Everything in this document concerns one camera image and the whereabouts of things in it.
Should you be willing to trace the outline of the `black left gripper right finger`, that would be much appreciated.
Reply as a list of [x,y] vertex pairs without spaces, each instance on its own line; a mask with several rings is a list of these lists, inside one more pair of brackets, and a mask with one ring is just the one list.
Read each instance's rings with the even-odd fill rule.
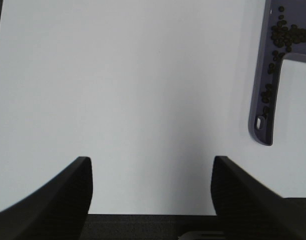
[[306,209],[257,181],[226,156],[216,156],[211,197],[228,240],[306,240]]

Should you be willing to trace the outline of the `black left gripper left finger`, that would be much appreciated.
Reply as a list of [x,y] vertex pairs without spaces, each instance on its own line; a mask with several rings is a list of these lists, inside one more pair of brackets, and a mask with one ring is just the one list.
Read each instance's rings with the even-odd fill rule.
[[0,212],[0,240],[77,240],[93,193],[89,157],[78,157],[41,188]]

